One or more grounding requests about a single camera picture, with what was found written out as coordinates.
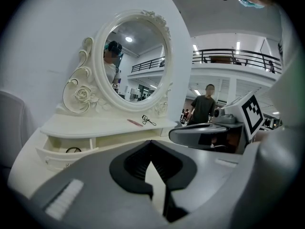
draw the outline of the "ornate mirror frame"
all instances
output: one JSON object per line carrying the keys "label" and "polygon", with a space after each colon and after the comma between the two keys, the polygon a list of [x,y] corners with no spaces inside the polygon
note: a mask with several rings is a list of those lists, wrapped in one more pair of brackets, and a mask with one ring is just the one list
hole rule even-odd
{"label": "ornate mirror frame", "polygon": [[[111,87],[104,69],[104,62],[102,60],[102,52],[109,34],[118,26],[127,21],[142,20],[146,25],[153,30],[155,28],[161,33],[164,39],[165,52],[165,67],[164,75],[158,85],[158,89],[147,99],[131,103],[121,98]],[[171,43],[171,36],[169,28],[166,27],[165,19],[155,13],[145,10],[128,10],[118,13],[109,23],[102,26],[99,30],[95,42],[92,47],[92,71],[94,79],[98,88],[101,90],[106,101],[111,103],[114,107],[127,112],[141,112],[148,110],[155,106],[167,94],[171,85],[173,73],[173,47]]]}

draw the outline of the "column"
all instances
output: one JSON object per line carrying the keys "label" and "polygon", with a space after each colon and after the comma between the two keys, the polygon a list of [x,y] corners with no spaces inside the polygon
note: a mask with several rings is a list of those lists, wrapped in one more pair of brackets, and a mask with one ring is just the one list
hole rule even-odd
{"label": "column", "polygon": [[230,78],[227,104],[233,102],[236,99],[236,83],[237,83],[236,78],[234,78],[234,77]]}

